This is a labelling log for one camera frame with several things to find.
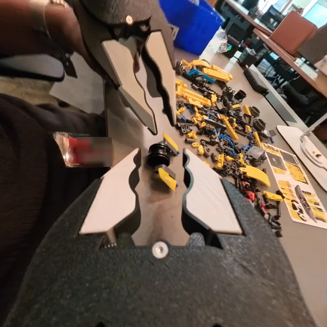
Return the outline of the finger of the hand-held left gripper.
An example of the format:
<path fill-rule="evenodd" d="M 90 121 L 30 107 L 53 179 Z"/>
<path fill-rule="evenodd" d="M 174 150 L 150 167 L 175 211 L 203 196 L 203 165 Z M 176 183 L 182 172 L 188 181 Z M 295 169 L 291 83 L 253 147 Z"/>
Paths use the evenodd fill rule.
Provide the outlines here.
<path fill-rule="evenodd" d="M 161 31 L 151 32 L 142 48 L 147 74 L 146 86 L 152 98 L 161 98 L 170 125 L 176 124 L 175 70 Z"/>
<path fill-rule="evenodd" d="M 134 73 L 134 57 L 130 49 L 117 40 L 103 41 L 102 48 L 118 80 L 117 91 L 125 106 L 134 112 L 153 135 L 157 135 L 155 116 Z"/>

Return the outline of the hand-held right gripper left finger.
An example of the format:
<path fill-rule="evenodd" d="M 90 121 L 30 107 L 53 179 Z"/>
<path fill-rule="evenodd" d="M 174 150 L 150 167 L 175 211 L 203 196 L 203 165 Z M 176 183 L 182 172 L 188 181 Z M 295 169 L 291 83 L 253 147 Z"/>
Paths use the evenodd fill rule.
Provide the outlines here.
<path fill-rule="evenodd" d="M 133 235 L 138 230 L 141 210 L 136 187 L 140 166 L 141 149 L 136 148 L 103 175 L 80 235 L 105 234 L 108 243 L 114 245 L 120 234 Z"/>

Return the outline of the black wheel yellow brick assembly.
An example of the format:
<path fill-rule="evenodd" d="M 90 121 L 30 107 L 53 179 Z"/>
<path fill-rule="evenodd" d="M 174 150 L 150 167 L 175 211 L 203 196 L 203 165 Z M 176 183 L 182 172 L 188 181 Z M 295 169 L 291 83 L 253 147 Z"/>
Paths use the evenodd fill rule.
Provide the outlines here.
<path fill-rule="evenodd" d="M 154 169 L 160 180 L 171 190 L 175 191 L 178 187 L 176 174 L 170 169 L 171 157 L 180 154 L 178 145 L 167 134 L 163 133 L 163 140 L 152 144 L 146 159 L 148 166 Z"/>

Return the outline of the person's left forearm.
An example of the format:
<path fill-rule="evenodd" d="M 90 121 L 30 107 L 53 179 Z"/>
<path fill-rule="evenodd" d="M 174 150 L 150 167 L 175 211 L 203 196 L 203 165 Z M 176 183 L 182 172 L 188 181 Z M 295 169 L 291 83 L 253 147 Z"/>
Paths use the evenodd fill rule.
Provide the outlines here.
<path fill-rule="evenodd" d="M 47 53 L 33 29 L 30 1 L 0 1 L 0 53 L 1 56 Z"/>

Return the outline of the person's left hand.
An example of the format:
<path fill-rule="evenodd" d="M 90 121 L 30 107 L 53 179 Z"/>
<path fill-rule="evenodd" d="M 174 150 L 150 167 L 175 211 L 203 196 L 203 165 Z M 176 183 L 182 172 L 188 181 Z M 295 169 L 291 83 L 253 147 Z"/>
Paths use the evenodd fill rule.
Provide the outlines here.
<path fill-rule="evenodd" d="M 85 57 L 80 25 L 71 7 L 49 4 L 45 10 L 48 32 L 54 42 L 65 52 L 77 52 Z"/>

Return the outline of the blue plastic bin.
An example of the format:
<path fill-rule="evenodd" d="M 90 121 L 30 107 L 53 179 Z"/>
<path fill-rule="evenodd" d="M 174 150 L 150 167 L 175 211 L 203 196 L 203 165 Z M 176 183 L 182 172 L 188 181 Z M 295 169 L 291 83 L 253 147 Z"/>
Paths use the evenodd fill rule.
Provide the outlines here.
<path fill-rule="evenodd" d="M 174 46 L 201 55 L 225 19 L 205 0 L 159 0 L 171 26 L 178 27 Z"/>

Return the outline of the clear plastic bag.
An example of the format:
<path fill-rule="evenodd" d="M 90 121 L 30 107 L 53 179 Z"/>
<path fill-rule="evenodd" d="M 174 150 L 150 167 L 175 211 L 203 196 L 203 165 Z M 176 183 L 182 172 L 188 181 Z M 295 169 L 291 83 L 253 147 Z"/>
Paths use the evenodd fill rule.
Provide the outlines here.
<path fill-rule="evenodd" d="M 214 36 L 208 43 L 208 47 L 214 53 L 225 53 L 229 48 L 228 38 L 222 27 L 215 32 Z"/>

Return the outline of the black device with green light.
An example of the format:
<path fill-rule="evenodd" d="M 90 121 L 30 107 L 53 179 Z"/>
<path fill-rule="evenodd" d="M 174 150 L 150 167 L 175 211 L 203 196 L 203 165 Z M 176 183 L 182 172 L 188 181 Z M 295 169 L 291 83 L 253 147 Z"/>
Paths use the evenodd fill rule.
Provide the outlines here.
<path fill-rule="evenodd" d="M 239 51 L 240 40 L 237 36 L 232 36 L 230 34 L 227 35 L 227 48 L 226 51 L 222 53 L 225 57 L 231 59 L 235 56 L 236 52 Z"/>

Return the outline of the pile of toy building pieces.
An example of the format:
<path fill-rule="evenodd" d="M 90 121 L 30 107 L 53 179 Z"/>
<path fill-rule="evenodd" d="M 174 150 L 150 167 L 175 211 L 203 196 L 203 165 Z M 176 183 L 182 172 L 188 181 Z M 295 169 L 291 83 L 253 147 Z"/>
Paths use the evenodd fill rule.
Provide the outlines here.
<path fill-rule="evenodd" d="M 228 85 L 230 72 L 204 59 L 182 59 L 175 66 L 177 124 L 185 143 L 196 148 L 198 155 L 220 177 L 234 181 L 235 188 L 266 220 L 272 232 L 282 237 L 280 223 L 281 191 L 270 193 L 267 170 L 260 169 L 268 158 L 261 132 L 266 124 L 256 107 L 241 106 L 247 94 Z"/>

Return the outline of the yellow printed instruction sheet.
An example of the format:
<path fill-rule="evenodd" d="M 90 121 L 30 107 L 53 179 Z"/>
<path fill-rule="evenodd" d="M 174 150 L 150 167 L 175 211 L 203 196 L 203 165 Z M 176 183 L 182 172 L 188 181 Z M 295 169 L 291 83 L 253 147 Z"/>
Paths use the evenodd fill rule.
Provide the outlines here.
<path fill-rule="evenodd" d="M 261 144 L 291 219 L 327 229 L 326 210 L 297 157 L 272 145 Z"/>

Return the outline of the small grey black device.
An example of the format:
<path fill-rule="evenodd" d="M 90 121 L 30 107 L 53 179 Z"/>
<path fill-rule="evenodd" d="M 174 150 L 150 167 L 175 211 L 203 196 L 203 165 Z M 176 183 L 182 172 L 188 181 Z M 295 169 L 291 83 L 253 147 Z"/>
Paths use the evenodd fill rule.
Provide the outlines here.
<path fill-rule="evenodd" d="M 241 67 L 250 67 L 251 65 L 256 63 L 256 57 L 256 51 L 247 47 L 243 50 L 243 52 L 238 58 L 239 65 Z"/>

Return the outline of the white monitor stand base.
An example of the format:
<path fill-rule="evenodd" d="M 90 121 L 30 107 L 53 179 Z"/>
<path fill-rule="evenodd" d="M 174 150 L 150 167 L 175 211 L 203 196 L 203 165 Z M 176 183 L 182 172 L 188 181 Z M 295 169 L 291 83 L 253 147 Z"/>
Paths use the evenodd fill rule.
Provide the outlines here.
<path fill-rule="evenodd" d="M 277 131 L 305 165 L 320 187 L 327 191 L 327 157 L 311 140 L 315 128 L 326 120 L 326 114 L 304 132 L 299 128 L 278 125 Z"/>

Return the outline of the flat black device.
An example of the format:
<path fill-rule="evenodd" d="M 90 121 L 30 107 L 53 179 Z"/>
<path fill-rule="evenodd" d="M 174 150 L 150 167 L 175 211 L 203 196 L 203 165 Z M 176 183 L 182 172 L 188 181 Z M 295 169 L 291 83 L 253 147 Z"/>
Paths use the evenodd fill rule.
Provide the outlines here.
<path fill-rule="evenodd" d="M 251 69 L 251 67 L 246 66 L 243 71 L 244 76 L 249 82 L 253 91 L 266 96 L 269 93 L 269 90 L 266 84 L 260 79 L 259 74 Z"/>

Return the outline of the dark flat panel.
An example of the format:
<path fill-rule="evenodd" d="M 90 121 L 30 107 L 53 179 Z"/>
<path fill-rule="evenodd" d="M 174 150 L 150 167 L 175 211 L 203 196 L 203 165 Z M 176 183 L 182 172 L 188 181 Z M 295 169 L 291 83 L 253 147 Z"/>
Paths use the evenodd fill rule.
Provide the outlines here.
<path fill-rule="evenodd" d="M 286 123 L 286 125 L 292 126 L 294 124 L 301 124 L 302 121 L 300 120 L 298 115 L 281 97 L 281 95 L 273 88 L 269 81 L 263 78 L 263 84 L 265 84 L 265 87 L 267 89 L 264 98 L 268 101 L 268 103 L 272 106 L 272 108 L 280 116 L 280 118 Z"/>

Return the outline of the wooden desk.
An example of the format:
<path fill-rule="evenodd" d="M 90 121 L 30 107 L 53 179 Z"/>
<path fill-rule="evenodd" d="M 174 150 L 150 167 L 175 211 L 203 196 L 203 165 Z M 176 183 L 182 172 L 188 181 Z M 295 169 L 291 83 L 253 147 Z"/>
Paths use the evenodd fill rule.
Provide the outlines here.
<path fill-rule="evenodd" d="M 227 5 L 237 12 L 242 18 L 244 18 L 252 27 L 253 33 L 263 41 L 263 43 L 276 55 L 280 56 L 282 60 L 284 60 L 288 66 L 290 66 L 294 71 L 296 71 L 301 78 L 303 78 L 308 84 L 311 85 L 317 92 L 321 93 L 324 97 L 326 97 L 326 90 L 323 90 L 322 85 L 318 84 L 318 74 L 310 71 L 303 70 L 305 68 L 304 63 L 301 63 L 299 59 L 287 53 L 282 47 L 280 47 L 277 43 L 275 43 L 271 38 L 272 31 L 264 27 L 262 23 L 259 22 L 258 19 L 253 19 L 248 15 L 248 10 L 246 10 L 243 6 L 241 6 L 238 2 L 227 0 L 223 1 L 223 5 Z"/>

